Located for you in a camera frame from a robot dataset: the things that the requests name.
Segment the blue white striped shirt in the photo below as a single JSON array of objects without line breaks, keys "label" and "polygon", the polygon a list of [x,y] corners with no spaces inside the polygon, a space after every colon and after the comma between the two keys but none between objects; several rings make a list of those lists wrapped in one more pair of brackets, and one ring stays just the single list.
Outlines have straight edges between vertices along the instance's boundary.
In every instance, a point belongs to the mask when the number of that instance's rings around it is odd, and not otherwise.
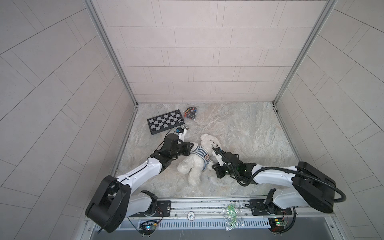
[{"label": "blue white striped shirt", "polygon": [[201,145],[197,143],[193,144],[190,155],[190,157],[192,157],[192,166],[201,167],[202,171],[204,171],[212,161],[210,157],[210,149],[215,147],[216,144],[212,142],[202,142]]}]

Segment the white teddy bear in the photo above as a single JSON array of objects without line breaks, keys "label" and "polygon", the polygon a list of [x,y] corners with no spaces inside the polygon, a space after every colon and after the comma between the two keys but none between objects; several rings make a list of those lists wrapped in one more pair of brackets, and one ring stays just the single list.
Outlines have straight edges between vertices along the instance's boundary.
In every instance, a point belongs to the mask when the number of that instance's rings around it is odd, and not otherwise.
[{"label": "white teddy bear", "polygon": [[212,166],[218,161],[214,157],[213,148],[220,148],[219,139],[203,134],[200,137],[201,142],[193,143],[191,153],[177,167],[179,173],[188,175],[188,183],[192,187],[196,187],[201,182],[202,172],[212,170]]}]

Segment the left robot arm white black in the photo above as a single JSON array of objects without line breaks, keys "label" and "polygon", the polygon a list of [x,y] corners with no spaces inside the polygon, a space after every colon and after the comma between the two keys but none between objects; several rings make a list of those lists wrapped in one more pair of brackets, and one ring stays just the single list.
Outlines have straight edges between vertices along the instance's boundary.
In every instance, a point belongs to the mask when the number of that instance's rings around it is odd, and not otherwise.
[{"label": "left robot arm white black", "polygon": [[106,176],[86,208],[85,215],[107,233],[115,231],[127,217],[137,213],[152,216],[158,212],[155,194],[134,192],[145,182],[157,176],[179,156],[189,156],[198,144],[184,142],[177,134],[165,136],[162,148],[154,151],[134,170],[113,177]]}]

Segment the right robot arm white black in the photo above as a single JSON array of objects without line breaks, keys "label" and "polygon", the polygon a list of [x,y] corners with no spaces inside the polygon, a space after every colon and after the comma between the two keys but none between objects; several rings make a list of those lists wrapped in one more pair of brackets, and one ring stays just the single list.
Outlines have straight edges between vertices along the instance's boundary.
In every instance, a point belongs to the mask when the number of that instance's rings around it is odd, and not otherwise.
[{"label": "right robot arm white black", "polygon": [[331,214],[334,203],[343,202],[346,196],[336,183],[307,162],[292,167],[265,167],[254,163],[243,163],[238,154],[213,148],[218,163],[213,165],[219,179],[228,175],[242,187],[272,184],[283,186],[283,190],[271,189],[261,204],[261,209],[271,215],[281,215],[286,209],[311,207],[319,212]]}]

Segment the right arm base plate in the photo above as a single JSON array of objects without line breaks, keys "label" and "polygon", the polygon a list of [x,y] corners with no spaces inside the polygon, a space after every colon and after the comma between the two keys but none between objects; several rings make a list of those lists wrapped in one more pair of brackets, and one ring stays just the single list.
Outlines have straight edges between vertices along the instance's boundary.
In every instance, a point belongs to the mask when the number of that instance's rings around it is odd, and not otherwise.
[{"label": "right arm base plate", "polygon": [[250,200],[245,207],[252,211],[253,216],[289,216],[293,214],[291,208],[281,209],[274,203],[265,204],[265,200]]}]

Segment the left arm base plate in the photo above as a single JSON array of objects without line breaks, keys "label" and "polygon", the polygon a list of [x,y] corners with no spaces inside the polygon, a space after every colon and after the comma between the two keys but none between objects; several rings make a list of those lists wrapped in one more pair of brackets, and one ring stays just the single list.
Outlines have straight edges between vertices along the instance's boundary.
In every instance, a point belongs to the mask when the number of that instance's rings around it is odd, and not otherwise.
[{"label": "left arm base plate", "polygon": [[145,213],[136,213],[131,215],[130,218],[159,218],[159,217],[169,217],[171,214],[171,201],[158,201],[157,209],[152,215]]}]

